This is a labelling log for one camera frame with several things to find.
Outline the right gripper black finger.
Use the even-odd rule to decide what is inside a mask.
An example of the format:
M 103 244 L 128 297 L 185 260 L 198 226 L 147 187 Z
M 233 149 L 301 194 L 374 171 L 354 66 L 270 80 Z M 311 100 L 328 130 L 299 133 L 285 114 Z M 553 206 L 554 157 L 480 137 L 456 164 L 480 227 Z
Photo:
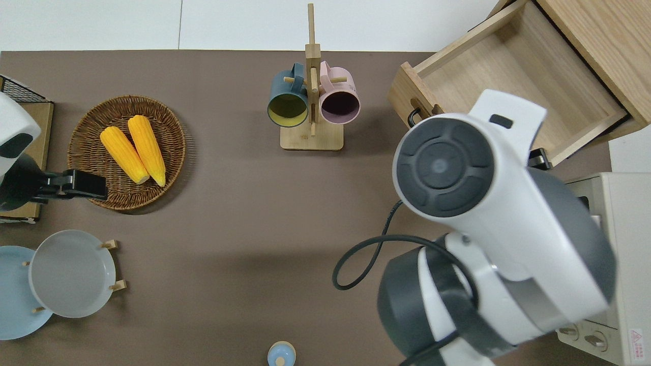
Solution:
M 528 154 L 528 167 L 539 170 L 550 170 L 553 165 L 547 157 L 546 150 L 544 148 L 536 148 Z

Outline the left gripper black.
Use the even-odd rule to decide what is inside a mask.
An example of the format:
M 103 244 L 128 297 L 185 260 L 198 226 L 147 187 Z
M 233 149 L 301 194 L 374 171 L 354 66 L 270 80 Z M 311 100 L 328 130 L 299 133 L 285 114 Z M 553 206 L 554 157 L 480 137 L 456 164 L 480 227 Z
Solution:
M 50 199 L 66 200 L 73 197 L 105 200 L 108 197 L 106 178 L 78 169 L 65 171 L 65 194 L 59 193 L 60 186 L 49 185 L 50 178 L 60 173 L 40 169 L 30 155 L 20 156 L 4 174 L 1 185 L 1 211 L 21 208 L 27 202 L 46 204 Z

